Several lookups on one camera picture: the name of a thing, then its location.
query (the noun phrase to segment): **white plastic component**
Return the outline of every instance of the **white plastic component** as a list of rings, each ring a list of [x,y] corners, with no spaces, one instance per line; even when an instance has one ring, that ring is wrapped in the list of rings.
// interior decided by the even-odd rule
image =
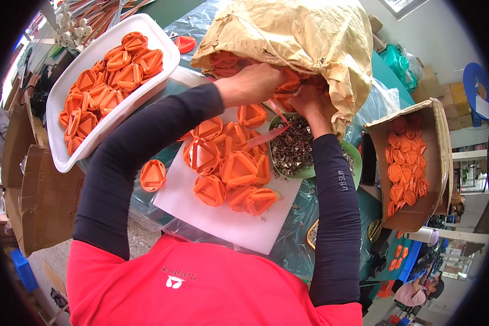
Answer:
[[[64,141],[65,128],[58,122],[58,114],[64,109],[69,88],[84,70],[90,69],[108,50],[121,44],[121,38],[130,32],[141,32],[149,38],[149,49],[163,51],[163,71],[124,99],[92,130],[76,152],[69,156]],[[52,160],[57,170],[61,173],[69,172],[76,161],[88,157],[99,143],[134,110],[163,90],[170,75],[179,65],[179,60],[177,46],[147,14],[137,14],[123,20],[85,48],[56,81],[47,98],[47,131]]]

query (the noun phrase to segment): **person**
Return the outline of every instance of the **person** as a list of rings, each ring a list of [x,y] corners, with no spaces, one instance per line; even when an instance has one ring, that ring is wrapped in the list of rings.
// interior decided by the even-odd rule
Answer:
[[[167,234],[149,253],[129,260],[127,216],[138,169],[202,121],[225,108],[266,101],[283,82],[269,64],[248,66],[147,106],[98,146],[68,260],[73,325],[362,324],[357,195],[324,111],[331,103],[313,87],[301,87],[291,102],[314,136],[319,233],[309,291],[266,258]]]
[[[417,277],[413,282],[402,285],[395,292],[395,300],[408,307],[415,307],[423,305],[428,299],[438,298],[444,290],[443,280],[432,281],[427,288],[423,286],[430,271],[431,266],[422,278]]]

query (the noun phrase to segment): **open cardboard box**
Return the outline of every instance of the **open cardboard box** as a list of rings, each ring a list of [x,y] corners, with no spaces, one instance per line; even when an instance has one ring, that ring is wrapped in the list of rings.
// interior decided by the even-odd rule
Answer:
[[[390,201],[390,189],[393,183],[387,176],[389,166],[385,159],[385,149],[388,146],[387,134],[390,122],[401,115],[418,112],[422,117],[422,139],[427,144],[424,152],[426,160],[425,178],[429,181],[428,194],[417,198],[413,206],[406,204],[391,218],[387,216],[387,206]],[[393,230],[416,232],[422,227],[425,220],[435,212],[447,213],[451,197],[449,179],[452,178],[453,160],[447,120],[442,103],[437,99],[430,99],[405,108],[396,113],[387,115],[379,120],[365,124],[370,133],[378,165],[381,169],[383,226]]]

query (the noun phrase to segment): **hand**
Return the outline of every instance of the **hand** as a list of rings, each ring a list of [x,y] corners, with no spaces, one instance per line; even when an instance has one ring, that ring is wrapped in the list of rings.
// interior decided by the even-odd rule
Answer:
[[[317,88],[310,85],[301,86],[293,98],[288,99],[288,103],[308,121],[314,139],[332,133],[331,118],[337,109]]]
[[[273,97],[284,83],[282,73],[270,64],[261,63],[243,68],[237,75],[214,82],[225,108],[258,104]]]

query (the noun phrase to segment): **window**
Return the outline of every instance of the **window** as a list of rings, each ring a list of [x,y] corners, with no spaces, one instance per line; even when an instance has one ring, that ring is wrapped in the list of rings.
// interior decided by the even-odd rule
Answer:
[[[391,14],[401,20],[428,0],[378,0]]]

